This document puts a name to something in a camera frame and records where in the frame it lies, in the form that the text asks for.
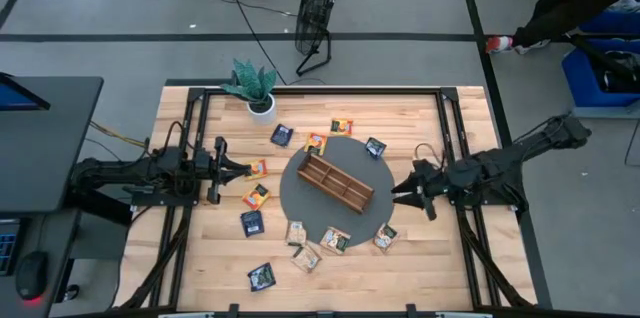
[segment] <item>floor fan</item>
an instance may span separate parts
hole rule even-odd
[[[301,76],[311,70],[321,67],[331,60],[331,34],[327,30],[329,17],[335,0],[300,0],[298,21],[296,23],[296,49],[306,55],[296,73]],[[318,54],[322,41],[327,40],[327,58],[316,65],[303,68],[309,59]]]

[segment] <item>wooden table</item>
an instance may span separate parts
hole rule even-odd
[[[163,90],[152,146],[161,146],[171,122],[182,120],[188,90]],[[483,88],[458,87],[458,92],[471,152],[495,147]],[[389,224],[401,238],[387,255],[370,242],[348,248],[344,256],[326,253],[312,243],[323,260],[313,273],[306,274],[289,260],[295,249],[284,244],[287,219],[280,206],[280,175],[309,132],[328,133],[332,118],[354,119],[353,138],[366,142],[374,136],[388,145],[384,159],[400,182],[412,169],[419,143],[443,149],[435,99],[424,95],[294,95],[278,97],[277,109],[278,122],[295,128],[286,149],[269,142],[275,124],[254,125],[243,102],[229,96],[210,101],[205,148],[213,151],[214,139],[221,135],[229,143],[232,160],[243,163],[266,158],[269,176],[257,182],[270,189],[272,197],[261,208],[266,232],[247,239],[239,216],[249,208],[240,197],[256,181],[236,179],[222,187],[220,205],[209,204],[201,194],[191,220],[178,310],[226,311],[231,303],[240,304],[242,311],[403,311],[407,303],[425,311],[470,310],[455,212],[444,198],[435,201],[438,218],[433,222],[423,211],[396,205]],[[177,144],[178,138],[174,134],[171,142]],[[435,159],[428,149],[418,153],[420,158]],[[524,298],[535,302],[514,213],[506,206],[485,206],[483,211],[496,264]],[[115,305],[130,297],[155,263],[164,212],[165,208],[153,208],[131,227]],[[252,293],[247,273],[265,262],[271,262],[277,285]],[[483,302],[488,304],[484,270],[478,262],[476,266]],[[169,280],[164,280],[164,301]]]

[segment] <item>white flower pot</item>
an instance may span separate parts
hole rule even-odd
[[[271,98],[271,101],[273,102],[273,104],[271,105],[271,108],[269,108],[268,111],[262,112],[262,113],[256,113],[253,110],[251,110],[251,105],[247,102],[247,110],[249,110],[249,114],[251,114],[251,117],[253,118],[254,123],[259,125],[268,125],[276,121],[276,117],[277,117],[276,99],[271,94],[269,94],[269,98]]]

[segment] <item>wooden divider tray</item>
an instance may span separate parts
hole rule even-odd
[[[298,175],[359,214],[373,197],[373,188],[315,154],[307,154],[298,167]]]

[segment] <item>concrete floor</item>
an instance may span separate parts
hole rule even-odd
[[[0,0],[0,6],[7,0]],[[536,0],[476,0],[485,33],[510,33]],[[299,0],[252,0],[296,12]],[[259,33],[285,33],[295,19],[246,9]],[[337,0],[329,28],[343,33],[472,34],[465,0]],[[85,34],[249,33],[236,6],[215,0],[18,0],[0,28],[0,70],[14,75],[102,76],[94,119],[132,137],[151,133],[167,79],[228,77],[233,58],[268,61],[253,41],[80,42]],[[10,34],[65,35],[74,42],[7,42]],[[340,40],[333,60],[309,77],[327,84],[486,85],[473,42]],[[301,60],[290,41],[265,49],[288,82]],[[572,48],[552,44],[527,56],[492,57],[512,136],[572,107],[560,62]],[[584,122],[594,132],[578,151],[549,154],[525,166],[525,186],[554,308],[640,313],[640,180],[624,165],[632,121]],[[122,158],[136,149],[91,133]],[[109,159],[87,143],[82,157]],[[103,222],[87,219],[86,227]],[[124,232],[113,235],[112,254]],[[106,309],[117,282],[117,260],[81,260],[72,280],[83,293],[53,315]]]

